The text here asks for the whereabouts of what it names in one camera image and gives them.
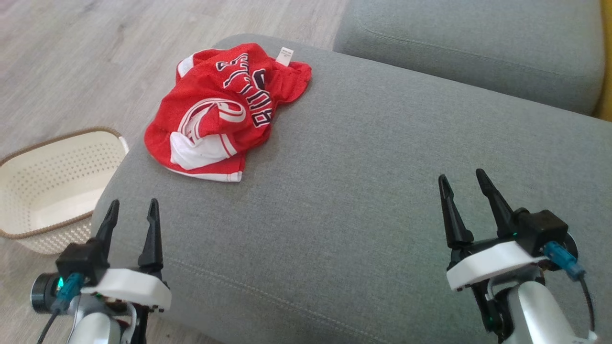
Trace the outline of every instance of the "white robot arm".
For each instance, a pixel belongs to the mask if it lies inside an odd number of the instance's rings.
[[[161,273],[157,200],[151,200],[149,231],[134,270],[109,269],[107,262],[118,213],[119,202],[115,200],[96,237],[85,244],[70,244],[56,261],[59,273],[42,274],[34,282],[34,310],[52,314],[39,344],[55,317],[63,314],[74,317],[67,344],[146,344],[149,313],[170,308],[172,295]],[[119,316],[129,316],[130,322],[117,319]]]
[[[568,226],[552,212],[512,211],[484,170],[476,170],[498,226],[497,238],[474,242],[454,203],[444,175],[438,179],[451,262],[446,272],[451,289],[472,289],[483,325],[503,344],[592,344],[594,312],[584,269]],[[580,281],[589,306],[589,338],[578,338],[545,286],[544,270],[563,268]]]

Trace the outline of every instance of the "red fabric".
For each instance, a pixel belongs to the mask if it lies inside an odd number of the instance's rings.
[[[162,100],[144,143],[153,158],[178,173],[215,179],[201,175],[242,172],[245,151],[269,138],[277,105],[295,101],[310,76],[309,65],[291,62],[285,67],[255,43],[195,53],[178,65],[176,85]],[[188,138],[184,141],[195,146],[206,137],[222,142],[227,157],[206,166],[183,168],[171,161],[173,132],[181,132]],[[201,151],[202,147],[188,150]]]

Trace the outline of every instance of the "gray couch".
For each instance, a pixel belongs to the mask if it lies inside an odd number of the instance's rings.
[[[600,0],[353,0],[334,51],[583,114],[599,99]]]
[[[446,173],[466,226],[495,235],[474,170],[514,208],[550,209],[570,225],[588,270],[599,334],[612,338],[612,123],[392,65],[264,36],[218,48],[281,47],[312,66],[270,140],[248,153],[238,184],[158,165],[140,140],[94,212],[121,213],[113,266],[133,266],[149,200],[159,199],[164,317],[227,344],[494,343],[469,292],[446,281],[436,179]],[[580,287],[548,286],[586,335]]]

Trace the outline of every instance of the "brown basket rim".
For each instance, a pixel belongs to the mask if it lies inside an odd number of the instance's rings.
[[[25,147],[23,149],[18,150],[17,152],[13,152],[9,155],[7,155],[6,157],[4,157],[2,160],[0,160],[0,167],[2,167],[5,163],[7,163],[9,160],[14,159],[15,157],[18,157],[19,155],[22,155],[24,153],[27,153],[29,151],[33,151],[37,148],[40,148],[42,146],[46,146],[48,144],[51,143],[55,143],[57,141],[61,141],[61,140],[65,140],[67,138],[71,138],[71,137],[75,137],[75,136],[79,136],[79,135],[83,135],[83,134],[87,134],[87,133],[92,133],[92,132],[107,132],[107,133],[111,133],[114,136],[116,136],[117,138],[122,137],[122,135],[115,129],[111,129],[109,127],[91,127],[91,128],[87,128],[87,129],[83,129],[83,130],[77,130],[76,132],[72,132],[72,133],[68,133],[65,135],[61,135],[61,136],[56,136],[50,140],[46,140],[43,141],[41,143],[37,143],[34,144],[32,146],[28,146]],[[91,217],[91,215],[93,214],[93,211],[87,212],[83,215],[79,215],[77,217],[73,217],[72,219],[68,219],[66,221],[60,222],[60,223],[56,223],[54,225],[51,226],[47,226],[45,228],[41,228],[35,231],[30,231],[27,233],[21,233],[21,234],[9,234],[6,233],[4,230],[2,230],[2,228],[0,228],[0,237],[5,237],[7,239],[13,239],[13,240],[19,240],[19,239],[26,239],[29,237],[33,237],[36,235],[40,235],[40,234],[45,234],[48,233],[50,231],[54,231],[54,230],[58,230],[61,229],[63,227],[72,225],[76,222],[82,221],[88,217]]]

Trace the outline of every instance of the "white tag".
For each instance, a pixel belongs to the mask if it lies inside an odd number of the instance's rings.
[[[276,58],[276,62],[284,65],[284,66],[289,66],[289,62],[291,62],[291,57],[293,56],[293,50],[289,49],[289,48],[285,48],[283,47],[280,50],[280,53],[278,53],[278,57]]]

